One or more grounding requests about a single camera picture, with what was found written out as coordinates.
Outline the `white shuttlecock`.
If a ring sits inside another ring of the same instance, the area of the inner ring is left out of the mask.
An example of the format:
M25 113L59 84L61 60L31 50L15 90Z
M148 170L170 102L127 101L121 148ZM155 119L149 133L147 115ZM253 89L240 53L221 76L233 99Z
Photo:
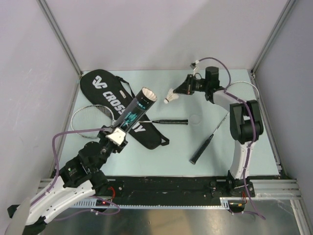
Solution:
M176 100L178 98L179 98L179 95L174 92L174 89L170 88L163 102L165 104L168 104L169 102Z

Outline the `clear plastic tube lid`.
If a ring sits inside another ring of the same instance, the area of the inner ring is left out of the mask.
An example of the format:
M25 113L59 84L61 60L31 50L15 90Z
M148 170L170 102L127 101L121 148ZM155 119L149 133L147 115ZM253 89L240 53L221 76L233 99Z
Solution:
M190 123L191 123L192 125L198 125L198 124L200 124L200 123L201 123L201 120L202 120L202 118L201 118L200 115L192 114L192 115L190 116Z

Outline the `black shuttlecock tube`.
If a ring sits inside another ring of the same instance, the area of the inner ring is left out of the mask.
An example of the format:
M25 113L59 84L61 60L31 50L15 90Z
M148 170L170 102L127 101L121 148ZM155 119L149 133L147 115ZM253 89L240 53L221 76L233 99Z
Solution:
M119 128L125 133L128 133L156 101L157 96L155 93L150 89L143 87L126 107L122 115L112 125L113 128Z

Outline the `black racket bag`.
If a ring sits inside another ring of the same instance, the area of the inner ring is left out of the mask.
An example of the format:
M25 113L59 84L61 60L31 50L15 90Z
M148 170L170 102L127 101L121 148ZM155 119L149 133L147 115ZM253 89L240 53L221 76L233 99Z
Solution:
M114 118L117 119L135 98L133 91L128 92L124 88L124 84L130 85L119 76L106 70L97 69L82 76L80 89L90 103L108 107ZM144 123L136 123L129 132L140 144L153 150L170 143L167 137L162 135L152 123L149 123L149 118L146 115L140 120Z

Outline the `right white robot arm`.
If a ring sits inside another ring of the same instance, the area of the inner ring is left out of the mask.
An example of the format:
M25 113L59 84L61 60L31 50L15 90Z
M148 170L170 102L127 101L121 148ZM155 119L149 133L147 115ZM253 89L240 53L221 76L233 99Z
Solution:
M211 195L248 195L251 154L259 136L264 132L258 101L243 100L222 87L218 67L207 67L205 77L200 79L195 74L189 74L181 85L172 90L175 95L193 95L194 92L203 92L207 101L228 111L229 129L235 141L233 161L227 178L225 182L210 183Z

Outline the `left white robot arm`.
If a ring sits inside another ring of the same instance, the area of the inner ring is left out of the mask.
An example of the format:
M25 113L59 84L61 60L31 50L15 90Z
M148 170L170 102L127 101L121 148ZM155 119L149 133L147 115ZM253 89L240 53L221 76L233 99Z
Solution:
M99 142L86 143L38 194L7 209L11 222L5 234L37 235L75 203L88 197L103 196L112 185L101 167L111 154L120 153L127 143L126 140L115 142L106 137Z

